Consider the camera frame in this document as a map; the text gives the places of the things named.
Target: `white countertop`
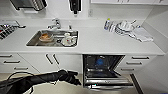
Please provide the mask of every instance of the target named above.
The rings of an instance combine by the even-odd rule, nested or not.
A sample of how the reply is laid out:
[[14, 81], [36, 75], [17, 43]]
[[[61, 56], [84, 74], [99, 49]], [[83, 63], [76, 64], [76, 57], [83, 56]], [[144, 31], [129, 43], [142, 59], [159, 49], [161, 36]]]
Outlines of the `white countertop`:
[[0, 40], [0, 53], [61, 53], [61, 54], [137, 54], [164, 55], [154, 42], [139, 42], [129, 36], [105, 31], [100, 27], [74, 28], [79, 31], [76, 47], [26, 46], [37, 31], [45, 27], [18, 28]]

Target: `cabinet door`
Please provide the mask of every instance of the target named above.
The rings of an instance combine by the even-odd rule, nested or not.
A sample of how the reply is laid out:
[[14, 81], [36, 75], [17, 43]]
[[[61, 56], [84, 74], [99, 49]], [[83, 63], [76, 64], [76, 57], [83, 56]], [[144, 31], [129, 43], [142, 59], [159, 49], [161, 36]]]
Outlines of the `cabinet door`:
[[168, 0], [156, 0], [154, 2], [156, 5], [168, 5]]
[[121, 4], [122, 0], [91, 0], [95, 4]]
[[82, 55], [56, 55], [60, 69], [82, 73]]
[[155, 0], [123, 0], [123, 4], [153, 4]]
[[53, 61], [51, 54], [20, 54], [40, 73], [57, 72], [58, 66]]

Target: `white towel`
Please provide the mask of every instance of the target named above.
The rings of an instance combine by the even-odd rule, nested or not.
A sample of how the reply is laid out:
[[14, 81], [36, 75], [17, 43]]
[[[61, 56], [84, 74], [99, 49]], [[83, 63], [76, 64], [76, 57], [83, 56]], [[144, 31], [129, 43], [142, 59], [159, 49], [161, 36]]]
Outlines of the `white towel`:
[[144, 28], [135, 28], [130, 34], [130, 37], [140, 40], [141, 42], [153, 41], [150, 35]]

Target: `floor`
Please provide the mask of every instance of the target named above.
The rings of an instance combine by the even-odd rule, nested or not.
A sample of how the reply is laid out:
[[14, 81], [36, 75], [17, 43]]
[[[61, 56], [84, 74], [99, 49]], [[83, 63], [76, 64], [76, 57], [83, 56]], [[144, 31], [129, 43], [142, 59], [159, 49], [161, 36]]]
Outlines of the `floor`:
[[[0, 73], [0, 81], [6, 80], [10, 74]], [[77, 78], [80, 79], [82, 83], [82, 75], [78, 75]], [[93, 91], [83, 86], [74, 86], [66, 82], [57, 82], [56, 85], [52, 84], [40, 84], [34, 86], [34, 92], [32, 94], [138, 94], [135, 88], [129, 88], [121, 91]]]

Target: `drawer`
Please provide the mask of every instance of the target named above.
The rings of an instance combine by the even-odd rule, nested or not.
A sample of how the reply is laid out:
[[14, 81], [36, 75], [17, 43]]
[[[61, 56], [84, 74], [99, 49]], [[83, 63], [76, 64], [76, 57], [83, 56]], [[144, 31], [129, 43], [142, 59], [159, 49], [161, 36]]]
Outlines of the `drawer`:
[[135, 67], [117, 67], [115, 69], [116, 72], [118, 72], [119, 74], [132, 74], [138, 70], [140, 70], [141, 68], [135, 68]]
[[18, 54], [0, 54], [0, 65], [25, 65], [27, 62]]
[[125, 56], [118, 64], [119, 67], [142, 67], [151, 62], [156, 56]]
[[36, 69], [18, 54], [0, 54], [0, 73], [13, 73], [19, 71], [38, 73]]
[[14, 73], [14, 72], [30, 72], [30, 73], [38, 73], [30, 65], [20, 66], [20, 65], [0, 65], [0, 73]]

